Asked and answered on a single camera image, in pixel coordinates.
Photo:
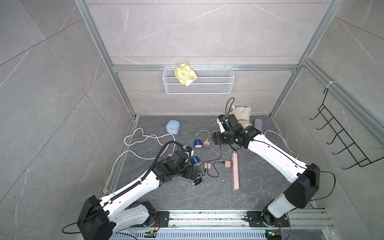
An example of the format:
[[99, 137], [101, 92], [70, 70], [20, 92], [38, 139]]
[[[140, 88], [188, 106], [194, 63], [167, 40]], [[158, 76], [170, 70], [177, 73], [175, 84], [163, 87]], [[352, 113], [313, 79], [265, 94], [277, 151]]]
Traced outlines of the black silver shaver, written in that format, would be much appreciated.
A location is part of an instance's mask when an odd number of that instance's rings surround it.
[[191, 185], [192, 186], [197, 186], [202, 182], [201, 176], [198, 176], [195, 180], [191, 180]]

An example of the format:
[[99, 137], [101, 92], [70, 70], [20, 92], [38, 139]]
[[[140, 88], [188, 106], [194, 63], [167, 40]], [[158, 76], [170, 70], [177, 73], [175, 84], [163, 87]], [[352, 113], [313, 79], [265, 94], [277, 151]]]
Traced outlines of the pink USB charger front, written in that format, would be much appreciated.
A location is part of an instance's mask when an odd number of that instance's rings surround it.
[[209, 141], [204, 141], [203, 142], [203, 147], [204, 148], [208, 148], [210, 146], [210, 142]]

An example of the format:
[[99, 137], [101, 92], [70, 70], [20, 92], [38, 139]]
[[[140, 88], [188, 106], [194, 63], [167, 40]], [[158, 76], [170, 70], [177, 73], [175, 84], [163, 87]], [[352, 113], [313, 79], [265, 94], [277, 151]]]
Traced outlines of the pink power strip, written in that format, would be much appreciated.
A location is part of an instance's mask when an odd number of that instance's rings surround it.
[[232, 154], [232, 188], [233, 191], [240, 189], [238, 154], [236, 152]]

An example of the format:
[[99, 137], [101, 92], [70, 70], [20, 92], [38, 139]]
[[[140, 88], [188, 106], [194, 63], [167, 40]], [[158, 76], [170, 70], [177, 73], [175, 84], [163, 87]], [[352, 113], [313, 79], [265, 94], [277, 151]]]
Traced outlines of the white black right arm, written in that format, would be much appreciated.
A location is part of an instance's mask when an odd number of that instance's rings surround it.
[[261, 217], [266, 226], [275, 226], [288, 212], [303, 209], [314, 200], [322, 173], [316, 164], [308, 165], [294, 158], [253, 126], [242, 127], [234, 115], [220, 115], [217, 123], [220, 129], [212, 137], [215, 145], [238, 145], [248, 149], [266, 160], [291, 183], [263, 209]]

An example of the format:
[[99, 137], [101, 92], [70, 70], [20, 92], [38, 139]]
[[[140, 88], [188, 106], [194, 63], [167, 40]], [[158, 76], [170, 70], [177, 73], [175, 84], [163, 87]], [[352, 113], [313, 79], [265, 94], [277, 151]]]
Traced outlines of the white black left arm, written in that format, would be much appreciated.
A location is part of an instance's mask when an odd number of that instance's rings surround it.
[[150, 226], [157, 211], [148, 202], [132, 207], [138, 199], [158, 189], [174, 177], [192, 185], [202, 181], [199, 167], [190, 163], [194, 149], [176, 141], [166, 142], [149, 168], [136, 180], [104, 197], [89, 197], [74, 225], [85, 240], [108, 240], [113, 234], [138, 225]]

